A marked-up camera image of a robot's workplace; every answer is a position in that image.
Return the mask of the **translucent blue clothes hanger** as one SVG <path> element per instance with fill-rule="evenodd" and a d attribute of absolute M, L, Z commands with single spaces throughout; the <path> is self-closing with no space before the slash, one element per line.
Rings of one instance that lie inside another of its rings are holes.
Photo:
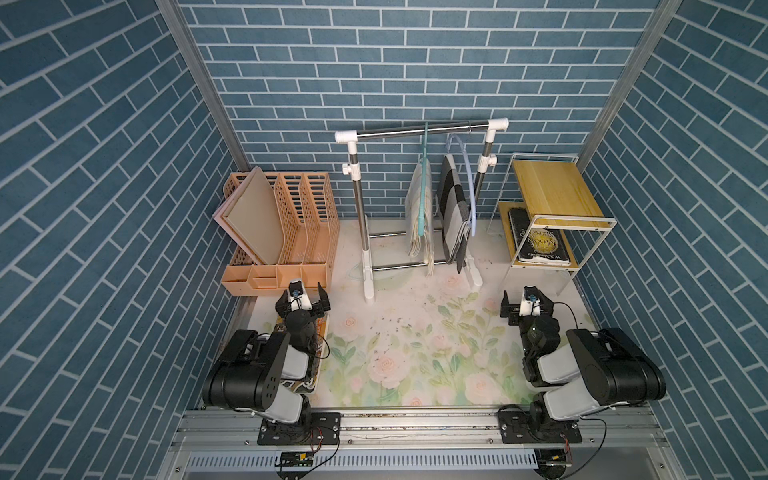
<path fill-rule="evenodd" d="M 476 194 L 474 192 L 474 177 L 472 173 L 472 167 L 467 152 L 467 147 L 464 140 L 456 133 L 451 133 L 447 136 L 446 151 L 450 153 L 452 146 L 456 144 L 457 148 L 462 156 L 464 162 L 464 171 L 467 177 L 467 183 L 469 187 L 469 226 L 470 235 L 474 237 L 476 235 L 477 215 L 476 215 Z"/>

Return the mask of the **yellow blue plaid scarf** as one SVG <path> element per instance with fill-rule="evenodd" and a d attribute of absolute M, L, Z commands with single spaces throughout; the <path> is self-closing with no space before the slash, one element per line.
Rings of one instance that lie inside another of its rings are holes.
<path fill-rule="evenodd" d="M 405 200 L 408 255 L 422 255 L 427 276 L 434 273 L 433 192 L 429 161 L 422 156 L 414 170 Z"/>

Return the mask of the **teal green clothes hanger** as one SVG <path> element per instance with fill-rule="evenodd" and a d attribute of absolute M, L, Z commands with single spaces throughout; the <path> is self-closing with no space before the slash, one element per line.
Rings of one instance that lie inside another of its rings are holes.
<path fill-rule="evenodd" d="M 427 183 L 427 163 L 428 163 L 428 130 L 429 130 L 429 124 L 426 123 L 424 126 L 423 136 L 421 140 L 421 156 L 419 160 L 419 166 L 421 167 L 421 177 L 420 177 L 420 185 L 419 185 L 419 205 L 417 210 L 417 233 L 419 236 L 424 235 L 424 229 L 425 229 L 425 197 L 426 197 L 426 183 Z"/>

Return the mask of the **black grey checkered scarf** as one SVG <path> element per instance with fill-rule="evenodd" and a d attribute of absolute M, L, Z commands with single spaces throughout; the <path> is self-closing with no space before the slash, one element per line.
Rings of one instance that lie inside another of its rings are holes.
<path fill-rule="evenodd" d="M 442 160 L 437 200 L 444 257 L 446 263 L 455 264 L 460 273 L 465 266 L 470 210 L 451 154 L 446 154 Z"/>

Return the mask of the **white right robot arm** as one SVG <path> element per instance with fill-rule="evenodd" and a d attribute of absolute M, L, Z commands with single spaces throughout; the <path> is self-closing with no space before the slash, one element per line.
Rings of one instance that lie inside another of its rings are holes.
<path fill-rule="evenodd" d="M 501 300 L 500 316 L 520 332 L 525 379 L 541 389 L 528 407 L 497 411 L 505 444 L 579 443 L 581 419 L 666 395 L 660 368 L 623 330 L 563 332 L 555 305 L 535 286 L 526 286 L 516 304 L 507 294 Z"/>

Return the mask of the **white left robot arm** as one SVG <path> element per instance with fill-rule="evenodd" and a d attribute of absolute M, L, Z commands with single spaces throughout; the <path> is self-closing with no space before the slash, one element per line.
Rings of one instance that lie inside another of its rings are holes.
<path fill-rule="evenodd" d="M 291 282 L 275 304 L 282 322 L 269 334 L 235 331 L 203 383 L 205 406 L 262 418 L 260 446 L 319 448 L 333 441 L 330 419 L 314 414 L 309 399 L 285 385 L 310 379 L 321 359 L 317 321 L 331 304 L 322 286 L 317 291 L 313 301 L 301 280 Z"/>

